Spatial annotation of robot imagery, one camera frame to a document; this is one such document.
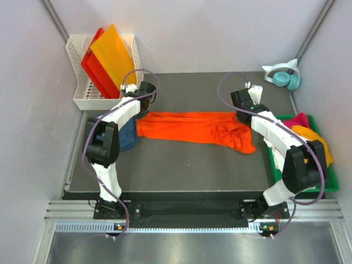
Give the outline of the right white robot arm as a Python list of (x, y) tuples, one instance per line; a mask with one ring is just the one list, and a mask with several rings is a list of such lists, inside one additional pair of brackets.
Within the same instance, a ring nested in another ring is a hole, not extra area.
[(244, 88), (230, 94), (237, 120), (259, 133), (284, 158), (282, 178), (255, 200), (257, 216), (273, 215), (277, 206), (326, 181), (323, 143), (310, 141), (287, 128), (265, 105), (256, 101), (261, 87)]

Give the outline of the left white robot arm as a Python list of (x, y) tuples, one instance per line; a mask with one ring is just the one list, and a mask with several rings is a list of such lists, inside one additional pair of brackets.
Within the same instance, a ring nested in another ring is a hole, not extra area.
[(120, 102), (98, 118), (86, 121), (83, 154), (92, 165), (100, 195), (95, 206), (95, 219), (118, 219), (125, 216), (119, 201), (122, 189), (118, 183), (116, 161), (120, 153), (119, 133), (124, 125), (147, 115), (155, 85), (142, 81), (140, 86), (122, 85)]

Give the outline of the orange t shirt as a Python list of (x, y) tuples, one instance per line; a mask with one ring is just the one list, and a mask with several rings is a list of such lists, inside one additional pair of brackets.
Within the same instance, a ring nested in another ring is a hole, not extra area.
[(138, 137), (228, 147), (243, 154), (256, 151), (251, 129), (234, 112), (150, 112), (136, 121)]

